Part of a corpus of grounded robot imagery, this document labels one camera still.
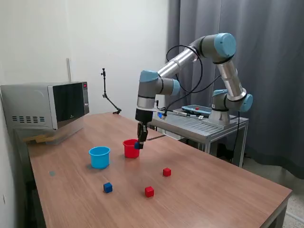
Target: robotic arm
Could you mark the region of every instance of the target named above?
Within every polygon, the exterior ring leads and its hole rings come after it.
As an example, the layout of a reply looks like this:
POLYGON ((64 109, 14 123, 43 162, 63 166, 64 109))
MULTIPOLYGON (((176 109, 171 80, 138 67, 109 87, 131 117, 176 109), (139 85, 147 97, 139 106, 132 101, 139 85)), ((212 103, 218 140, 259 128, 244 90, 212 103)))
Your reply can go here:
POLYGON ((215 124, 228 124, 228 110, 246 112, 250 109, 253 97, 247 94, 238 78, 238 71, 232 62, 236 51, 236 41, 230 33, 219 33, 201 37, 189 45, 183 52, 171 59, 158 72, 142 71, 139 80, 137 109, 135 119, 138 122, 138 144, 137 149, 143 148, 148 130, 147 123, 152 120, 155 96, 176 95, 180 90, 177 80, 168 78, 187 64, 200 57, 210 57, 218 67, 224 81, 225 90, 216 90, 213 93, 212 111, 209 121, 215 124))

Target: gray curtain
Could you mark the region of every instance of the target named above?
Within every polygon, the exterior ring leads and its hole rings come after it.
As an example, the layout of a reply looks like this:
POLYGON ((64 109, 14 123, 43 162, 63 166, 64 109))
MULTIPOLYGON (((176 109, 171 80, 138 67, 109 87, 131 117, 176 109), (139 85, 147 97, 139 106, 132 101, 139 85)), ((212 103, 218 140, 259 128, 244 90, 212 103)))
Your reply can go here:
MULTIPOLYGON (((171 0, 170 4, 169 48, 219 32, 235 36, 234 63, 243 87, 254 96, 251 110, 241 114, 250 119, 246 153, 258 163, 281 166, 304 179, 304 1, 171 0)), ((199 88, 219 75, 209 59, 203 64, 199 88)), ((195 63, 180 73, 180 83, 190 90, 199 76, 195 63)), ((219 88, 225 88, 221 80, 213 89, 219 88)), ((210 106, 213 89, 192 94, 174 107, 210 106)))

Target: tiled floor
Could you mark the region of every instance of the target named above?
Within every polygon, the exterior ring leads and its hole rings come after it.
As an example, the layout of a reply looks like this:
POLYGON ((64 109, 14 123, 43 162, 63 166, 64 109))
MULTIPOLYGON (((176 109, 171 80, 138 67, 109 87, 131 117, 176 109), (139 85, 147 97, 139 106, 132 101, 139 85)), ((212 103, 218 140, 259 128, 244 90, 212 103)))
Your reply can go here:
MULTIPOLYGON (((281 167, 261 165, 250 158, 244 159, 243 168, 292 189, 293 194, 289 199, 287 211, 304 219, 304 180, 296 178, 281 167)), ((304 224, 286 215, 283 227, 304 228, 304 224)))

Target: red cup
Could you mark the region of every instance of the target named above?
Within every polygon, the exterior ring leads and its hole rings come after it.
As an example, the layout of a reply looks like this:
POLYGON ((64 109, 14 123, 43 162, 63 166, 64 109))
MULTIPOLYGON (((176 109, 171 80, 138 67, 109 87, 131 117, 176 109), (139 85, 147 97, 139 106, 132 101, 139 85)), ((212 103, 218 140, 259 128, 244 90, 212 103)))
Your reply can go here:
POLYGON ((124 145, 124 156, 126 158, 137 158, 139 156, 139 150, 134 148, 137 139, 128 139, 123 142, 124 145))

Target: blue joint cap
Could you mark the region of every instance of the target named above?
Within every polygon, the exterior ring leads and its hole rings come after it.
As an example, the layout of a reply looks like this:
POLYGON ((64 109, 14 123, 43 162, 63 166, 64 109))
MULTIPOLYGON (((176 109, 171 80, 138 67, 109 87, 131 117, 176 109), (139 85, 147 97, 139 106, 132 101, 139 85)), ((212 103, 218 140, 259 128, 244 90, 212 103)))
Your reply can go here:
POLYGON ((158 73, 150 70, 143 70, 139 82, 151 82, 158 79, 158 73))
POLYGON ((247 94, 247 96, 243 100, 243 104, 241 105, 239 111, 240 112, 247 112, 253 103, 253 96, 251 94, 247 94))
POLYGON ((224 94, 224 93, 227 93, 227 92, 228 92, 228 90, 226 90, 226 89, 217 89, 217 90, 213 91, 213 95, 216 96, 218 94, 224 94))
POLYGON ((177 95, 180 91, 181 87, 180 87, 180 83, 178 82, 178 80, 173 79, 173 90, 171 95, 177 95))
POLYGON ((218 33, 214 38, 214 47, 218 54, 229 58, 236 52, 236 39, 230 33, 218 33))

